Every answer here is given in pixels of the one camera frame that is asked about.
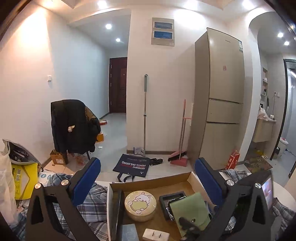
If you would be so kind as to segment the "white power adapter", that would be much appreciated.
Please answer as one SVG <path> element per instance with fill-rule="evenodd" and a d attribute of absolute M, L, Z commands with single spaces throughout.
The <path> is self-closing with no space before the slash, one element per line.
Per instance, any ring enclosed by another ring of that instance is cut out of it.
<path fill-rule="evenodd" d="M 168 241 L 169 237 L 170 234 L 167 232 L 153 230 L 150 228 L 146 228 L 144 234 L 142 235 L 142 239 L 145 241 Z"/>

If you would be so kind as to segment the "teal small box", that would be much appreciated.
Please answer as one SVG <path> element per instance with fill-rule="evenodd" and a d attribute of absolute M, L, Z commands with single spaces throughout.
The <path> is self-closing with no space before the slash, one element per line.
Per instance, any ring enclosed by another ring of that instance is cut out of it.
<path fill-rule="evenodd" d="M 122 241 L 139 241 L 135 224 L 123 225 L 121 230 Z"/>

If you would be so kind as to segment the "beige refrigerator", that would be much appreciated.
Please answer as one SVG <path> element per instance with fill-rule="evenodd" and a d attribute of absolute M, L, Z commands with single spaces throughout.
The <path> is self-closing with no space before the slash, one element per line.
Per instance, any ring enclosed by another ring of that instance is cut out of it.
<path fill-rule="evenodd" d="M 207 28 L 195 42 L 195 90 L 188 158 L 226 167 L 236 150 L 244 99 L 242 42 Z"/>

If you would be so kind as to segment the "black jacket on chair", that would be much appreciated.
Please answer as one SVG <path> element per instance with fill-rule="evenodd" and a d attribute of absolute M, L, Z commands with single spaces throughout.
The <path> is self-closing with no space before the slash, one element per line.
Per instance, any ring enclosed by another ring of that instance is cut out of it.
<path fill-rule="evenodd" d="M 51 102 L 51 127 L 54 147 L 59 153 L 94 152 L 101 133 L 99 119 L 77 99 Z"/>

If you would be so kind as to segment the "grey bag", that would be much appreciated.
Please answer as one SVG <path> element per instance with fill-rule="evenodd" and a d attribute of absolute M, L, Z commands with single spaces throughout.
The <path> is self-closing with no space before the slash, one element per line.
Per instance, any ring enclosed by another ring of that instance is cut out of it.
<path fill-rule="evenodd" d="M 3 143 L 4 151 L 2 153 L 4 155 L 9 155 L 12 164 L 25 166 L 37 163 L 41 166 L 41 163 L 37 160 L 37 158 L 22 145 L 5 139 L 3 139 Z"/>

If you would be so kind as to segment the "pink dustpan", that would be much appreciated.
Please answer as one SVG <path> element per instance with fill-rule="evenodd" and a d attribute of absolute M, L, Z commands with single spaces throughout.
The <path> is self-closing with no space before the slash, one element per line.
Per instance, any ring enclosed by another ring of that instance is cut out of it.
<path fill-rule="evenodd" d="M 168 161 L 172 165 L 186 167 L 187 161 L 188 161 L 187 152 L 186 151 L 184 151 L 184 152 L 176 151 L 168 157 Z"/>

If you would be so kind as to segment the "red box on floor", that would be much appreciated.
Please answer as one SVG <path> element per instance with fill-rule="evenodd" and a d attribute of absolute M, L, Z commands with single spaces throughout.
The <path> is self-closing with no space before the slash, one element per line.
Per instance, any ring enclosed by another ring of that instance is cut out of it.
<path fill-rule="evenodd" d="M 237 150 L 234 150 L 229 157 L 229 160 L 225 169 L 226 170 L 234 169 L 237 165 L 239 157 L 240 157 L 240 153 Z"/>

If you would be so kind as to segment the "cardboard tray box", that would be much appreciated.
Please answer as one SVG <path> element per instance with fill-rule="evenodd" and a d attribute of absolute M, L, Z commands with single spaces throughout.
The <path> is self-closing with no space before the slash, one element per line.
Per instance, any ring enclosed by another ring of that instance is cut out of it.
<path fill-rule="evenodd" d="M 214 210 L 214 204 L 208 197 L 204 187 L 199 178 L 193 172 L 183 173 L 174 176 L 163 178 L 135 181 L 127 183 L 110 183 L 107 190 L 107 225 L 108 225 L 108 239 L 111 240 L 111 216 L 112 216 L 112 201 L 115 192 L 122 190 L 125 197 L 134 191 L 142 190 L 151 193 L 157 200 L 160 196 L 177 193 L 183 191 L 187 196 L 200 192 L 203 199 L 209 204 L 211 210 Z M 175 222 L 165 220 L 162 209 L 157 203 L 156 212 L 151 220 L 145 222 L 133 221 L 128 217 L 126 212 L 123 216 L 123 225 L 134 223 L 137 229 L 139 240 L 142 240 L 142 235 L 146 228 L 153 230 L 160 230 L 170 234 L 169 240 L 180 240 L 181 235 Z"/>

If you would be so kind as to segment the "dark red door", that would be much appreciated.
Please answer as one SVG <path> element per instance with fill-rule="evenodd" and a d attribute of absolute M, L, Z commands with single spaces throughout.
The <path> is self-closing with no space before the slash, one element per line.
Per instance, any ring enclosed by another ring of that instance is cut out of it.
<path fill-rule="evenodd" d="M 127 57 L 109 60 L 109 112 L 126 113 Z"/>

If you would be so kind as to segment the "black square frame box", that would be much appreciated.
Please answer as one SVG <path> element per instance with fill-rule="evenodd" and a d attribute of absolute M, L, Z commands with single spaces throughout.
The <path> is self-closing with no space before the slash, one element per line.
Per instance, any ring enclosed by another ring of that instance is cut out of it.
<path fill-rule="evenodd" d="M 174 215 L 171 209 L 171 204 L 186 198 L 186 194 L 182 192 L 177 192 L 173 194 L 162 195 L 159 197 L 159 203 L 164 215 L 165 220 L 174 221 Z"/>

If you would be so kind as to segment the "blue plaid blanket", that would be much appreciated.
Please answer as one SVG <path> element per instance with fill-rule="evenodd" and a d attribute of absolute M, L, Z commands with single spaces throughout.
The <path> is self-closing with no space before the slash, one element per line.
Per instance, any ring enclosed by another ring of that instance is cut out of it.
<path fill-rule="evenodd" d="M 39 175 L 39 180 L 45 182 L 46 186 L 55 186 L 60 184 L 62 180 L 70 179 L 72 175 L 63 173 L 53 173 L 43 171 Z M 77 209 L 84 220 L 88 223 L 91 230 L 100 240 L 108 240 L 107 237 L 107 188 L 94 183 L 90 189 L 85 201 L 77 206 Z M 11 225 L 10 228 L 19 240 L 25 240 L 26 221 L 28 209 L 23 209 L 18 214 L 18 223 Z M 281 217 L 280 230 L 276 235 L 276 240 L 281 233 L 285 231 L 295 212 L 283 204 L 277 198 L 273 199 L 273 215 Z"/>

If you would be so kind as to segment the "yellow box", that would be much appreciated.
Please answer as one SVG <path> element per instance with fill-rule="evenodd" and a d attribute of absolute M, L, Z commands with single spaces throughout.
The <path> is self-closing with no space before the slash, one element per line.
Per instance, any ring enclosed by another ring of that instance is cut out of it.
<path fill-rule="evenodd" d="M 15 199 L 27 200 L 31 198 L 35 185 L 38 183 L 38 164 L 12 164 L 12 174 L 15 183 Z"/>

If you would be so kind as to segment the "green felt pouch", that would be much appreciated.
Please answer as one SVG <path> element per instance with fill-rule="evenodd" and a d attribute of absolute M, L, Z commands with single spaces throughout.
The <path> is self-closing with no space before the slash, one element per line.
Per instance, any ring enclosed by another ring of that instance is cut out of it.
<path fill-rule="evenodd" d="M 184 236 L 186 233 L 186 230 L 182 229 L 179 222 L 181 217 L 197 226 L 201 231 L 210 223 L 208 206 L 200 192 L 171 202 L 170 208 L 181 236 Z"/>

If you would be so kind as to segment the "grey handled mop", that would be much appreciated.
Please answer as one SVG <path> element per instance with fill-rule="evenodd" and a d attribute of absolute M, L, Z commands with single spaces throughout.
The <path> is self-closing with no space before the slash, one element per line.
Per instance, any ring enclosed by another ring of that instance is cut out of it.
<path fill-rule="evenodd" d="M 136 148 L 135 154 L 141 155 L 143 157 L 146 156 L 146 127 L 147 127 L 147 79 L 148 75 L 144 75 L 144 130 L 143 130 L 143 147 L 142 148 Z"/>

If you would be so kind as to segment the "bathroom vanity cabinet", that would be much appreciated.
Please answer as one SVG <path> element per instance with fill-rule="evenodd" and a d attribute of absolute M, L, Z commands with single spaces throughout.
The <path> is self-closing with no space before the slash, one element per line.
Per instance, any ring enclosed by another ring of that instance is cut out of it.
<path fill-rule="evenodd" d="M 252 141 L 255 143 L 260 143 L 271 140 L 274 124 L 275 121 L 258 119 L 256 122 Z"/>

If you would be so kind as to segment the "navy tote bag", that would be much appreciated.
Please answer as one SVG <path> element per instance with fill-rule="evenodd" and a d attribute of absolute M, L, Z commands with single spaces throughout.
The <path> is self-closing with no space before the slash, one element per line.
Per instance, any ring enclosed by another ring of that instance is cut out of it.
<path fill-rule="evenodd" d="M 146 157 L 122 154 L 113 171 L 118 172 L 119 182 L 126 182 L 128 178 L 134 180 L 135 176 L 145 177 L 151 160 Z"/>

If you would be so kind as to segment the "small cardboard box on floor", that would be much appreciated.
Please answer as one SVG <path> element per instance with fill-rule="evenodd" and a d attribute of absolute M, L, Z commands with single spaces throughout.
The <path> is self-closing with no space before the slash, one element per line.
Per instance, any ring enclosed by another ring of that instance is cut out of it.
<path fill-rule="evenodd" d="M 52 150 L 50 153 L 51 160 L 53 161 L 54 165 L 67 165 L 68 158 L 66 154 L 61 154 L 56 150 Z"/>

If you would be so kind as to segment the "white plastic bag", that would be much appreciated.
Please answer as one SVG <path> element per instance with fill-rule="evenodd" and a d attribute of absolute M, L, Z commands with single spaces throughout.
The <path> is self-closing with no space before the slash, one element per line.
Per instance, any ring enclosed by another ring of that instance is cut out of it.
<path fill-rule="evenodd" d="M 3 140 L 4 150 L 1 151 L 1 214 L 8 225 L 18 222 L 18 213 L 15 200 L 15 183 L 12 174 L 10 160 L 10 146 L 7 140 Z"/>

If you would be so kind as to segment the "round cream tin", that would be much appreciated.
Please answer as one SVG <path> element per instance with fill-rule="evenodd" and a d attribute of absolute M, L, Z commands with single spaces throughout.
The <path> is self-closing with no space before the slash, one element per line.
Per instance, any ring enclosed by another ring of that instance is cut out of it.
<path fill-rule="evenodd" d="M 134 191 L 125 198 L 125 210 L 134 221 L 151 220 L 156 212 L 157 200 L 147 191 Z"/>

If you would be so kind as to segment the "black tablet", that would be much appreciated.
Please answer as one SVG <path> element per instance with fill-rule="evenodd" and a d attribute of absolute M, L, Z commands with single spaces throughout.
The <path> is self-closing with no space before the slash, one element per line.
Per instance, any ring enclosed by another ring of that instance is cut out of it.
<path fill-rule="evenodd" d="M 119 241 L 122 237 L 122 223 L 125 212 L 125 194 L 122 190 L 115 192 L 111 211 L 111 240 Z"/>

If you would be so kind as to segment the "grey electrical panel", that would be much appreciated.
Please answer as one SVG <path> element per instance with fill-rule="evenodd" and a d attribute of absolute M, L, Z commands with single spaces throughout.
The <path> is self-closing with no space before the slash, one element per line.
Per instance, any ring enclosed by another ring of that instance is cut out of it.
<path fill-rule="evenodd" d="M 174 19 L 152 18 L 152 45 L 175 46 Z"/>

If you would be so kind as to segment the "pink broom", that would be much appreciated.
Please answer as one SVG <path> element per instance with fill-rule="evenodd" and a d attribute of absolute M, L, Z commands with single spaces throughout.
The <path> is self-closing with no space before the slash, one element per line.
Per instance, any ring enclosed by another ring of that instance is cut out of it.
<path fill-rule="evenodd" d="M 184 152 L 183 144 L 184 144 L 184 139 L 185 139 L 186 122 L 187 122 L 187 120 L 192 119 L 192 118 L 185 117 L 185 113 L 186 113 L 186 100 L 184 100 L 184 104 L 183 104 L 182 124 L 181 124 L 180 138 L 179 138 L 179 147 L 177 150 L 180 152 Z"/>

